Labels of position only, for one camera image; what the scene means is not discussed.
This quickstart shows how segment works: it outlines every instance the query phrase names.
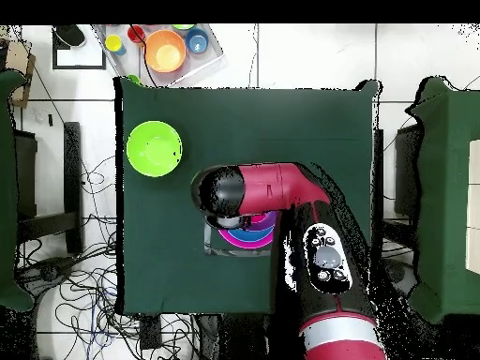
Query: cup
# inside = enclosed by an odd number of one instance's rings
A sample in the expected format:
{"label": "cup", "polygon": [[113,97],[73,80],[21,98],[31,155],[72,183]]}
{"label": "cup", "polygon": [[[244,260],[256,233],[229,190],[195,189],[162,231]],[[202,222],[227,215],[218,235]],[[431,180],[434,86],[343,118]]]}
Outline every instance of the cup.
{"label": "cup", "polygon": [[127,52],[127,49],[122,43],[122,39],[117,35],[108,35],[107,38],[105,38],[105,47],[117,55],[123,55]]}
{"label": "cup", "polygon": [[131,42],[137,44],[139,47],[143,45],[142,40],[145,41],[145,32],[139,25],[132,25],[127,30],[127,36]]}

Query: plastic tray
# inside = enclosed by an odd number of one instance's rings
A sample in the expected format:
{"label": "plastic tray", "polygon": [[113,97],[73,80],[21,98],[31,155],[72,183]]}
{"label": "plastic tray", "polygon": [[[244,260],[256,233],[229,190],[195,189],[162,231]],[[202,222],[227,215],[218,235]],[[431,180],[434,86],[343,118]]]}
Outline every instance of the plastic tray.
{"label": "plastic tray", "polygon": [[[183,38],[187,34],[188,30],[178,30],[173,28],[171,24],[156,24],[156,25],[140,25],[148,37],[153,32],[161,29],[173,30]],[[128,25],[120,24],[116,26],[108,26],[104,24],[92,25],[94,31],[98,36],[100,45],[107,55],[107,59],[111,63],[113,69],[118,76],[127,76],[134,74],[138,76],[143,85],[155,86],[150,77],[148,76],[145,63],[143,61],[143,49],[139,48],[136,44],[131,42],[127,36]],[[220,60],[223,58],[224,53],[221,49],[217,38],[215,37],[210,25],[208,23],[197,23],[195,27],[202,29],[208,35],[208,47],[205,52],[196,54],[187,50],[187,56],[182,66],[169,73],[158,73],[149,68],[150,74],[157,86],[168,87],[185,87],[192,85],[198,81],[193,79],[194,75],[200,75],[205,77],[208,71],[214,71],[220,68]],[[116,55],[110,52],[105,47],[105,37],[108,35],[118,35],[123,43],[127,52],[124,55]]]}

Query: green tablecloth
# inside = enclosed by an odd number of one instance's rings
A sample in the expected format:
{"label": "green tablecloth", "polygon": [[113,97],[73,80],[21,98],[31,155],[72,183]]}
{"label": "green tablecloth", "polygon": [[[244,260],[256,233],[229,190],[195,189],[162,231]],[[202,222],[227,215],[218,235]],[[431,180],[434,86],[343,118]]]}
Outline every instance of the green tablecloth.
{"label": "green tablecloth", "polygon": [[29,310],[34,305],[30,294],[17,285],[13,276],[19,192],[13,115],[8,111],[8,98],[24,83],[25,78],[18,71],[0,71],[0,305],[17,311]]}
{"label": "green tablecloth", "polygon": [[412,114],[425,129],[418,172],[420,283],[411,305],[429,322],[480,315],[480,275],[465,268],[470,141],[480,140],[480,92],[453,91],[442,78],[424,82]]}
{"label": "green tablecloth", "polygon": [[342,189],[369,240],[377,82],[355,91],[210,90],[151,89],[119,79],[115,91],[117,106],[123,99],[117,127],[124,146],[148,120],[174,127],[184,145],[179,166],[161,178],[134,171],[124,151],[125,313],[272,311],[270,257],[203,252],[203,215],[190,182],[212,165],[315,162]]}

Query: floor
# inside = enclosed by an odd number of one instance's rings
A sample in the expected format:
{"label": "floor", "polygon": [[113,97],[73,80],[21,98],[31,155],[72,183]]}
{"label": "floor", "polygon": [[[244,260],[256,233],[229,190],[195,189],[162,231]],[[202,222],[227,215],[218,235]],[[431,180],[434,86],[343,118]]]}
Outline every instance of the floor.
{"label": "floor", "polygon": [[[480,27],[478,24],[211,24],[226,54],[227,65],[195,86],[260,88],[353,89],[366,79],[382,82],[379,127],[384,130],[386,148],[401,126],[408,126],[405,109],[413,103],[419,83],[428,76],[443,75],[458,89],[468,85],[480,89]],[[82,159],[90,172],[90,187],[83,192],[85,247],[104,242],[114,231],[115,168],[113,69],[53,70],[52,34],[49,26],[17,26],[23,39],[33,43],[37,57],[30,100],[25,110],[15,108],[17,128],[36,133],[38,141],[36,203],[38,215],[63,211],[63,127],[64,121],[78,121],[82,129]],[[295,48],[295,57],[285,50]],[[52,126],[49,125],[52,115]],[[384,195],[395,198],[395,149],[384,152]],[[98,218],[89,219],[89,215]],[[384,200],[386,218],[397,218],[393,201]],[[66,253],[62,235],[42,238],[42,247],[32,259]],[[25,245],[25,252],[38,246]],[[385,249],[397,246],[386,242]],[[408,262],[408,250],[395,251]],[[98,256],[77,266],[82,271],[106,269],[114,259]],[[408,291],[414,284],[411,269],[398,285]],[[111,287],[114,300],[114,288]],[[92,337],[91,297],[71,285],[51,289],[41,301],[37,316],[37,344],[41,357],[52,360],[161,360],[172,355],[191,357],[195,339],[189,316],[165,315],[164,340],[177,338],[174,347],[142,351],[138,339],[115,334],[114,330]],[[138,323],[117,319],[133,331]]]}

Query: green cup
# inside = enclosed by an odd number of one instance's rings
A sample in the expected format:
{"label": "green cup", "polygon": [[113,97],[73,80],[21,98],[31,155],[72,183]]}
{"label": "green cup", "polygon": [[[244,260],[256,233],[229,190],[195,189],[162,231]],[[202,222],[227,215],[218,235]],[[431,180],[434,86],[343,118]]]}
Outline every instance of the green cup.
{"label": "green cup", "polygon": [[140,78],[135,75],[128,75],[127,79],[132,80],[135,84],[142,85]]}
{"label": "green cup", "polygon": [[182,140],[166,123],[149,121],[136,126],[127,141],[127,158],[139,173],[159,177],[170,173],[182,158]]}

